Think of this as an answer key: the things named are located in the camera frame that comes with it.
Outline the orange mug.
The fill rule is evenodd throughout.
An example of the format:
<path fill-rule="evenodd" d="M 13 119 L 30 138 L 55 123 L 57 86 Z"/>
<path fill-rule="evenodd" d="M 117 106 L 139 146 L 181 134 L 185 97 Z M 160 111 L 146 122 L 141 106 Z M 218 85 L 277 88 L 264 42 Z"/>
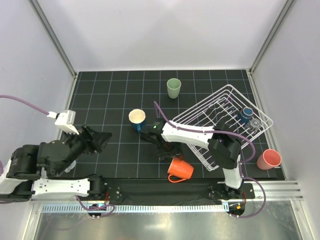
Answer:
<path fill-rule="evenodd" d="M 174 157 L 167 170 L 168 181 L 171 183 L 179 183 L 189 180 L 193 173 L 194 167 L 178 157 Z"/>

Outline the blue mug cream inside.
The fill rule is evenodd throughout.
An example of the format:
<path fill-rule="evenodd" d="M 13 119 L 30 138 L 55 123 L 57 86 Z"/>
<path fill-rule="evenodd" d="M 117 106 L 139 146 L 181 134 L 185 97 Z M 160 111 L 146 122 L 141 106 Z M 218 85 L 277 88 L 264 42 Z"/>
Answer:
<path fill-rule="evenodd" d="M 142 128 L 146 125 L 146 114 L 141 109 L 133 109 L 128 114 L 128 119 L 133 129 L 140 133 Z"/>

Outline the dark blue cup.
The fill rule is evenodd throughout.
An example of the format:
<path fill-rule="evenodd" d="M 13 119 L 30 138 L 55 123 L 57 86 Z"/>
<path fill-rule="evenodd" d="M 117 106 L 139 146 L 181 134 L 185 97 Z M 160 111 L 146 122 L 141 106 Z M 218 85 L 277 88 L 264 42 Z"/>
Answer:
<path fill-rule="evenodd" d="M 237 121 L 239 124 L 247 124 L 253 117 L 253 110 L 250 107 L 243 107 L 240 109 L 237 115 Z"/>

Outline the clear faceted glass cup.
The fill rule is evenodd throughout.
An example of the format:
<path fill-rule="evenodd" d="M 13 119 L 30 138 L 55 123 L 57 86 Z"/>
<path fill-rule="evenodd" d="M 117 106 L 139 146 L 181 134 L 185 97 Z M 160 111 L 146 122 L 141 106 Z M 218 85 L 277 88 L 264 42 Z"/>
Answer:
<path fill-rule="evenodd" d="M 258 118 L 252 118 L 246 125 L 245 129 L 250 133 L 256 133 L 261 126 L 261 121 Z"/>

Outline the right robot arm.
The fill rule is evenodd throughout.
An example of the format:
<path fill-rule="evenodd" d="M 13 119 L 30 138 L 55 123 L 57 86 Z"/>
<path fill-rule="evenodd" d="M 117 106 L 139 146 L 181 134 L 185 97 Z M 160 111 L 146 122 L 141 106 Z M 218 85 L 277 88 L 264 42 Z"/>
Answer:
<path fill-rule="evenodd" d="M 225 125 L 201 127 L 165 121 L 158 118 L 151 126 L 139 130 L 140 138 L 157 147 L 159 159 L 172 159 L 183 155 L 182 145 L 193 145 L 205 149 L 213 161 L 223 170 L 225 193 L 229 198 L 243 194 L 244 180 L 239 163 L 241 141 L 249 140 L 235 132 L 226 131 Z"/>

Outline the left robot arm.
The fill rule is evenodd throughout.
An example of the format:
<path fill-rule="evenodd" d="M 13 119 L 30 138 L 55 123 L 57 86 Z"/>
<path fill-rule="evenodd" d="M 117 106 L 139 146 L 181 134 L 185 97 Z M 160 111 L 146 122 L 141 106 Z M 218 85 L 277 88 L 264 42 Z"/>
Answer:
<path fill-rule="evenodd" d="M 61 175 L 81 155 L 101 153 L 111 137 L 110 132 L 82 126 L 79 134 L 68 133 L 65 139 L 17 148 L 0 176 L 1 204 L 74 197 L 103 199 L 107 192 L 102 176 L 62 178 Z"/>

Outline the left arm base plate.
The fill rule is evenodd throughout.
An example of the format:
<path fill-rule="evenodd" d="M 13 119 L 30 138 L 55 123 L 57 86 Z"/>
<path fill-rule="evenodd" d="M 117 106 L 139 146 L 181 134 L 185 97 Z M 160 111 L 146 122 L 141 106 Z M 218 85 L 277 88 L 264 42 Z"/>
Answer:
<path fill-rule="evenodd" d="M 106 183 L 105 190 L 107 201 L 117 202 L 122 199 L 122 186 L 119 183 Z"/>

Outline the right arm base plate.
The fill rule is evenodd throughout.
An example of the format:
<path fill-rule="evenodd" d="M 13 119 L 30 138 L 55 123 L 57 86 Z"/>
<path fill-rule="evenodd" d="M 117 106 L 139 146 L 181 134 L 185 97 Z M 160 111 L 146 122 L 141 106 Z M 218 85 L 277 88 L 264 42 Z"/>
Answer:
<path fill-rule="evenodd" d="M 213 183 L 208 186 L 211 200 L 229 200 L 230 195 L 224 183 Z"/>

